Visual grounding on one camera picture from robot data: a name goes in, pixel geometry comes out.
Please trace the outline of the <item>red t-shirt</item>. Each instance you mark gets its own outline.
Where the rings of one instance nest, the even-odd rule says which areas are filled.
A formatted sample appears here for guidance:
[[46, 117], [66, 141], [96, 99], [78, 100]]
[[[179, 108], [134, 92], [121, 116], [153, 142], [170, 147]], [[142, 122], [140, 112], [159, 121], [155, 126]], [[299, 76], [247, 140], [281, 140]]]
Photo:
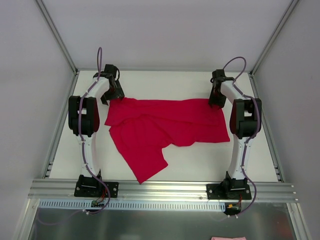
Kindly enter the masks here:
[[205, 98], [113, 99], [104, 124], [140, 184], [168, 166], [163, 149], [169, 145], [230, 141], [223, 110]]

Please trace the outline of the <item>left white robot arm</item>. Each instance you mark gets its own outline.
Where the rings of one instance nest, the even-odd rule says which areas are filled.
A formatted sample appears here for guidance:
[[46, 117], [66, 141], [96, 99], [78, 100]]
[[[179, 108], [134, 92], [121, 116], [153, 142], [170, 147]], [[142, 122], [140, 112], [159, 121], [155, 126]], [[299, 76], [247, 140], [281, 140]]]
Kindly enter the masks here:
[[96, 154], [96, 136], [100, 127], [98, 101], [107, 105], [114, 99], [123, 99], [124, 92], [116, 75], [95, 74], [82, 95], [68, 99], [68, 127], [76, 136], [82, 164], [81, 175], [98, 179], [101, 167]]

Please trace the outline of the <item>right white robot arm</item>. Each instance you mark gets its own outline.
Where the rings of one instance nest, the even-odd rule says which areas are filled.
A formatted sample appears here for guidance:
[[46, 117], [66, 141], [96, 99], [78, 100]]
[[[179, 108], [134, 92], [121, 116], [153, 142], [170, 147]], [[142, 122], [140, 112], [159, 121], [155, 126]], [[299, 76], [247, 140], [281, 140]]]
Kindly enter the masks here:
[[246, 173], [251, 146], [261, 130], [262, 102], [244, 94], [232, 77], [212, 77], [209, 105], [223, 108], [226, 101], [232, 104], [229, 128], [233, 135], [233, 149], [229, 168], [222, 181], [222, 194], [232, 199], [246, 189]]

